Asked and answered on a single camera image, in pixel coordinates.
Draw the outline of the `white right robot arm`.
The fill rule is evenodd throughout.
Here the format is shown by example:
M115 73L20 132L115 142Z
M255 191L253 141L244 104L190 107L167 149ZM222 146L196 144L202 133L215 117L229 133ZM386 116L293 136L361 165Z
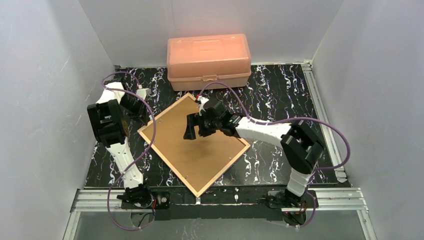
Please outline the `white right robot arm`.
M216 131L229 137L253 139L272 144L283 150L291 173L286 194L302 197L313 175L325 144L304 120L272 123L233 113L217 99L201 97L196 100L199 111L186 116L185 140L207 137Z

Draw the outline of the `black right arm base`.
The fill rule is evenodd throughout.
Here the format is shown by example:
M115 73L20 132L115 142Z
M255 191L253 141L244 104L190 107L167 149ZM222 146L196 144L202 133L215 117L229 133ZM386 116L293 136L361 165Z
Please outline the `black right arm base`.
M300 210L301 207L307 209L314 206L319 207L318 197L315 191L308 191L302 196L297 196L289 190L271 190L264 196L270 208L294 208Z

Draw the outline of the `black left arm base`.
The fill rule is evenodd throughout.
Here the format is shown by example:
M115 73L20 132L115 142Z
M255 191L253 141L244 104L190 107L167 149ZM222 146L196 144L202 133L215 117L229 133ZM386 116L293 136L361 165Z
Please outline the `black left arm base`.
M168 191L152 191L147 185L125 188L124 193L116 196L121 200L122 209L168 209L170 193Z

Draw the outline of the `translucent orange plastic box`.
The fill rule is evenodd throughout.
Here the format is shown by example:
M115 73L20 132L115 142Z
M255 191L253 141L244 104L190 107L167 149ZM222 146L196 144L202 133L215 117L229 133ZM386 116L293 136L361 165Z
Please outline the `translucent orange plastic box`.
M167 79L174 91L244 87L252 74L245 34L170 38Z

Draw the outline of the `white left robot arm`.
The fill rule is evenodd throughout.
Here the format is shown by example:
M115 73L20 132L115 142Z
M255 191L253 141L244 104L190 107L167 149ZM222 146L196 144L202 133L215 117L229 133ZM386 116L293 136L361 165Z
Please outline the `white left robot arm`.
M96 103L87 106L87 113L97 142L103 144L112 155L122 177L124 188L136 189L144 184L143 174L135 165L126 170L134 161L129 146L129 124L123 108L131 113L143 111L143 104L136 103L135 97L123 92L119 81L109 82Z

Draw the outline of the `aluminium front rail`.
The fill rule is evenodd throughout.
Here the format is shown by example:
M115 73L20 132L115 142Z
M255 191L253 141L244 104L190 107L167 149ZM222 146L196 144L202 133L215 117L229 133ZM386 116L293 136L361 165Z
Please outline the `aluminium front rail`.
M250 206L259 203L262 196L271 195L278 190L279 188L272 186L214 186L200 197L196 197L184 187L157 188L157 192L167 193L168 196L155 197L155 209L168 210L174 206ZM358 187L310 188L308 191L317 201L318 211L367 211L369 209ZM122 189L113 189L111 192L98 188L78 190L71 210L105 212L110 208L112 212L139 211L140 208L126 205L117 198L123 192Z

